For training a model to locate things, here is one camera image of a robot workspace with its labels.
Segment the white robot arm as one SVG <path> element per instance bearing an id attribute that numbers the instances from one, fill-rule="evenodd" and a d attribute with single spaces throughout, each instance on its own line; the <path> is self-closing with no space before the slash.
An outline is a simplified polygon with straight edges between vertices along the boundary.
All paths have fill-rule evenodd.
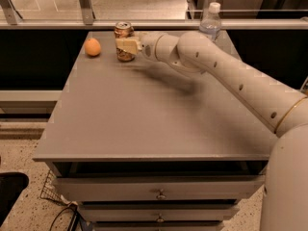
<path id="1" fill-rule="evenodd" d="M 260 231 L 308 230 L 308 97 L 220 50 L 205 35 L 141 32 L 116 47 L 183 73 L 208 72 L 278 137 L 269 156 Z"/>

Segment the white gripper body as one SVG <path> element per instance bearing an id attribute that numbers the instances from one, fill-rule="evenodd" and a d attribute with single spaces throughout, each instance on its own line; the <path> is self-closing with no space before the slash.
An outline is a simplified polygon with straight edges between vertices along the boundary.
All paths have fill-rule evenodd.
<path id="1" fill-rule="evenodd" d="M 140 35 L 141 52 L 143 56 L 153 62 L 159 62 L 158 42 L 165 35 L 162 32 L 143 32 Z"/>

